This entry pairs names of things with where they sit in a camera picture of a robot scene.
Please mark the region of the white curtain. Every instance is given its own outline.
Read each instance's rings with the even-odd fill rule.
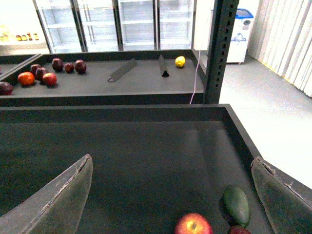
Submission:
[[[312,97],[311,0],[260,0],[248,53]]]

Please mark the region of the dark red apple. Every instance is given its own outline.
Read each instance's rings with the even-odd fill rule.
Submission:
[[[36,70],[35,78],[36,78],[37,80],[43,81],[42,77],[43,77],[43,75],[45,75],[45,74],[47,74],[47,73],[49,73],[49,72],[47,71],[47,69],[45,69],[44,67],[40,67],[40,68],[38,68],[38,69]]]
[[[78,74],[84,74],[87,70],[86,63],[83,60],[78,59],[75,62],[75,70],[78,72]]]
[[[251,233],[241,226],[233,226],[229,229],[228,234],[251,234]]]
[[[33,64],[30,66],[30,72],[35,76],[36,75],[36,70],[40,68],[41,66],[39,64]]]
[[[65,64],[65,71],[67,73],[72,73],[74,71],[74,66],[71,62]]]
[[[8,82],[0,82],[0,95],[11,95],[13,86]]]
[[[54,71],[61,72],[63,71],[63,67],[63,61],[60,58],[54,58],[52,60],[52,68],[54,69]]]
[[[179,220],[175,234],[213,234],[213,229],[202,215],[190,213]]]
[[[43,82],[46,83],[48,86],[56,85],[58,80],[57,76],[54,73],[44,74],[42,79]]]

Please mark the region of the glass door refrigerator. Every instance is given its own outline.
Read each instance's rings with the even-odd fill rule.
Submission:
[[[118,51],[112,0],[77,0],[88,52]]]
[[[160,49],[190,49],[194,0],[158,0]]]
[[[70,0],[34,0],[51,53],[84,52],[82,32]]]
[[[155,1],[118,0],[124,50],[154,50]]]

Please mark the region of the pink cable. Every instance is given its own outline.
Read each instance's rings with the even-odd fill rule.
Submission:
[[[198,54],[198,63],[197,63],[197,66],[196,66],[196,71],[195,71],[194,92],[193,92],[193,95],[192,95],[192,98],[191,98],[191,101],[190,101],[190,105],[192,104],[192,101],[193,101],[193,98],[194,98],[194,95],[195,95],[195,92],[196,92],[196,77],[197,77],[199,61],[200,61],[200,50],[199,50],[199,54]]]

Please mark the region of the gray floor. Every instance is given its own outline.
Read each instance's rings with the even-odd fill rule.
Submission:
[[[312,189],[312,98],[247,57],[228,64],[220,103],[229,103],[262,156]]]

